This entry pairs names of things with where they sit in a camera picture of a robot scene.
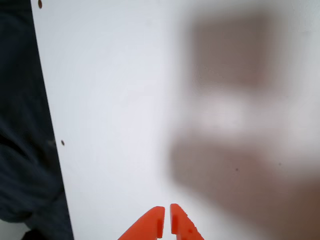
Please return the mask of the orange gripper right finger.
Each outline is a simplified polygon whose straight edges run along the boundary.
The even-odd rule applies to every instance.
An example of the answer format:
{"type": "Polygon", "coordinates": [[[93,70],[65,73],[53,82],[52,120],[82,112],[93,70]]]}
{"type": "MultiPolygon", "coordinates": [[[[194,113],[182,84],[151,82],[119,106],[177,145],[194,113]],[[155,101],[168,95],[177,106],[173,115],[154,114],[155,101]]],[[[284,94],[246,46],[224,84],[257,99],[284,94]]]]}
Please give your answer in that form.
{"type": "Polygon", "coordinates": [[[186,212],[176,203],[170,205],[171,233],[177,240],[204,240],[186,212]]]}

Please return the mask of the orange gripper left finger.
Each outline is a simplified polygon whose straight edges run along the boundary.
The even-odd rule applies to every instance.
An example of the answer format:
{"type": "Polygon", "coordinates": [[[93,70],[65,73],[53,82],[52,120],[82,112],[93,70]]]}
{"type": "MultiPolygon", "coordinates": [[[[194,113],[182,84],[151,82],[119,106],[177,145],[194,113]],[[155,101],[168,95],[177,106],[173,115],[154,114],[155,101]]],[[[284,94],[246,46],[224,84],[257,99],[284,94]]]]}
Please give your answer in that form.
{"type": "Polygon", "coordinates": [[[165,208],[155,206],[142,215],[118,240],[157,240],[163,237],[165,208]]]}

